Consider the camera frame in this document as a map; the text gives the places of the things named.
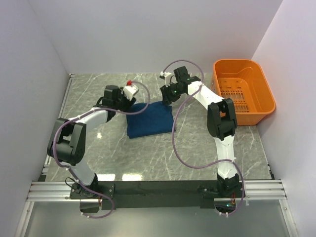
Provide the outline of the blue t shirt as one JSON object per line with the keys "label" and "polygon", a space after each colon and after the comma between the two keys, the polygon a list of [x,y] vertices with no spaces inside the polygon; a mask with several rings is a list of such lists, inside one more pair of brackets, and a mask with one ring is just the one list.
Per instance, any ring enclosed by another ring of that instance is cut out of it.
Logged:
{"label": "blue t shirt", "polygon": [[127,136],[130,139],[170,133],[173,126],[172,107],[161,101],[150,103],[137,115],[126,115]]}

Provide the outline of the orange plastic basket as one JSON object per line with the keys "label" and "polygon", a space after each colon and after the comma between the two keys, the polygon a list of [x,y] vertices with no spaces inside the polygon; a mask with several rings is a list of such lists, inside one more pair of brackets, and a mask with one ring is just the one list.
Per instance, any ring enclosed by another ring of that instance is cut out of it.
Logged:
{"label": "orange plastic basket", "polygon": [[234,102],[237,123],[256,125],[276,103],[259,64],[248,59],[221,59],[213,65],[211,89]]}

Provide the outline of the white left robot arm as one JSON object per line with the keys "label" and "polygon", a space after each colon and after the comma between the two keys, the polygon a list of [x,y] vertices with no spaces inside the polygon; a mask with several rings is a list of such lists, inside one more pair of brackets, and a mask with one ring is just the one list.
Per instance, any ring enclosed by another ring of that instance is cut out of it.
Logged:
{"label": "white left robot arm", "polygon": [[87,198],[101,195],[97,175],[83,160],[86,134],[94,128],[109,122],[116,114],[136,115],[128,110],[136,102],[139,88],[129,81],[126,86],[107,85],[104,94],[87,112],[73,118],[58,118],[55,121],[47,155],[54,158],[57,165],[69,170],[74,177],[73,189]]}

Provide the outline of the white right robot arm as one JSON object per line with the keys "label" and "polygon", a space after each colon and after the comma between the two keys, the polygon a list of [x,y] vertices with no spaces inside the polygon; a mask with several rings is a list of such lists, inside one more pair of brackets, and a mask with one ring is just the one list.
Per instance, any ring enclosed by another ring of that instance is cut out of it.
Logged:
{"label": "white right robot arm", "polygon": [[182,94],[196,99],[207,110],[207,130],[214,138],[217,158],[216,193],[228,197],[241,187],[238,169],[234,165],[234,138],[237,117],[232,99],[225,99],[209,89],[198,77],[190,76],[186,67],[173,73],[162,71],[159,76],[165,85],[160,88],[165,105],[177,101]]}

